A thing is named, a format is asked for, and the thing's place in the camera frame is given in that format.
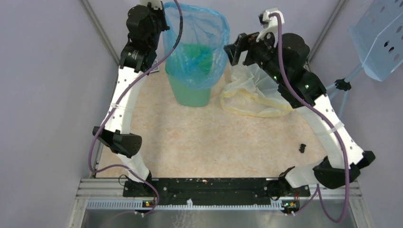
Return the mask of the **blue plastic trash bag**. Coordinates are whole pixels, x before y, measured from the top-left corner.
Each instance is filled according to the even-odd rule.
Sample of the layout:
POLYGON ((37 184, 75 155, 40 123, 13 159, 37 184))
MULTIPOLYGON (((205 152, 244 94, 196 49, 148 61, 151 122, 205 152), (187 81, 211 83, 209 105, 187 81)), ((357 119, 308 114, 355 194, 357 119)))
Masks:
POLYGON ((220 80, 228 58, 230 27, 224 15, 201 6, 164 3, 170 29, 163 34, 165 71, 193 89, 212 88, 220 80))

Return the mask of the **clear yellow-edged plastic bag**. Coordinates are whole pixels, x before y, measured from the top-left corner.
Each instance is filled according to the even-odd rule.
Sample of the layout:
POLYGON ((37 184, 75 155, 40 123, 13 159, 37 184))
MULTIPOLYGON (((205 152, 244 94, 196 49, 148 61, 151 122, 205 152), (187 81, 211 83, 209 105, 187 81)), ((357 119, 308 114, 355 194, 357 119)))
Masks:
POLYGON ((231 66, 226 80, 220 105, 227 112, 268 118, 294 111, 278 91, 278 84, 256 64, 231 66))

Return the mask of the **green plastic trash bin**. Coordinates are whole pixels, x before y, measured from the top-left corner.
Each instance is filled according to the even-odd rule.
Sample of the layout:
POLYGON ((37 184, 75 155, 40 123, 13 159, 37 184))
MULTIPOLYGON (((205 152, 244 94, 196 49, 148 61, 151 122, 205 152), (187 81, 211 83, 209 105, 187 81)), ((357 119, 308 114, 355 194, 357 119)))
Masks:
POLYGON ((167 58, 165 71, 177 103, 190 107, 206 106, 211 89, 200 88, 209 78, 212 50, 199 44, 181 44, 167 58))

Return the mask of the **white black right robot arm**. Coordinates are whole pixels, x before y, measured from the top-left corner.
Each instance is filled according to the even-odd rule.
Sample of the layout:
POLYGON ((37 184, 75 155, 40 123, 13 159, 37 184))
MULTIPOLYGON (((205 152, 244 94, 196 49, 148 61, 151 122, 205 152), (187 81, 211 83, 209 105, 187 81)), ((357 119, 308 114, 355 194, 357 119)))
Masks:
POLYGON ((283 195, 291 196, 298 187, 310 184, 329 189, 345 186, 375 160, 375 154, 363 150, 345 129, 319 77, 305 69, 310 48, 301 36, 285 33, 278 41, 273 36, 258 41, 257 33, 242 33, 223 49, 232 66, 246 52, 243 64, 259 67, 278 84, 280 95, 305 119, 326 152, 313 164, 282 172, 278 188, 283 195))

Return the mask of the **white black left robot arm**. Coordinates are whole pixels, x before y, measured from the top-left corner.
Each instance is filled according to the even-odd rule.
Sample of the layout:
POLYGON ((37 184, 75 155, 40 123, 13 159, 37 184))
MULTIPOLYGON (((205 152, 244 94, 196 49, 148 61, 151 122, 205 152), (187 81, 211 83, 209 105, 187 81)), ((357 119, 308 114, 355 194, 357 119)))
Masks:
POLYGON ((159 0, 142 0, 127 13, 127 43, 120 54, 118 79, 103 129, 93 128, 93 135, 123 163, 128 178, 135 182, 140 196, 152 192, 147 180, 151 173, 140 153, 142 138, 130 132, 134 106, 141 86, 149 74, 160 34, 169 30, 163 4, 159 0))

